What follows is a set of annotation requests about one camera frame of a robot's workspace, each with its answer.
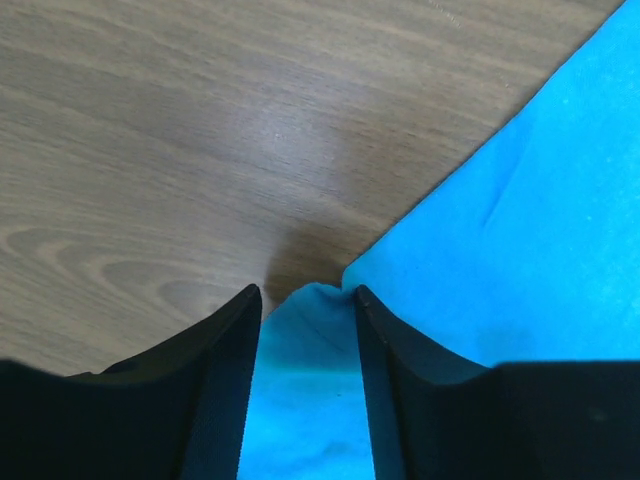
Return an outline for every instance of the wooden table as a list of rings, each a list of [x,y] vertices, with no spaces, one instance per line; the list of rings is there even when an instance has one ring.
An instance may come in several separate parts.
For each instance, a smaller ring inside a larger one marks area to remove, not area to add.
[[[620,0],[3,0],[0,355],[98,370],[342,269]]]

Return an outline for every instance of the blue fabric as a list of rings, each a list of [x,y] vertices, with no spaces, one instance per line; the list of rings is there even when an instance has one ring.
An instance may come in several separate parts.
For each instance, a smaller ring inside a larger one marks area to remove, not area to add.
[[[640,358],[640,1],[354,262],[267,320],[240,478],[373,479],[351,292],[487,366]]]

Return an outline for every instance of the cloth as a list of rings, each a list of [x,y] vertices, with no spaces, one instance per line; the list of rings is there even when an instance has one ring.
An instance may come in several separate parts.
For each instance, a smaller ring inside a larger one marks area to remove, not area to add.
[[[344,272],[261,333],[239,478],[372,480],[351,292],[493,366],[640,358],[640,1]]]

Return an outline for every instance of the wood surface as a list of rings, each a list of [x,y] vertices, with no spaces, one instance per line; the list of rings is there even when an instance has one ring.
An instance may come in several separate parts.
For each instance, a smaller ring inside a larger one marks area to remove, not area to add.
[[[0,356],[97,371],[342,269],[620,0],[2,0]]]

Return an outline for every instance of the blue cloth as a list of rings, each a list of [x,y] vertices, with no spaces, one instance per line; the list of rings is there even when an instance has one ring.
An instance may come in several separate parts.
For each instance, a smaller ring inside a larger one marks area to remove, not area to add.
[[[373,479],[351,292],[487,366],[640,358],[640,1],[463,167],[267,320],[239,476]]]

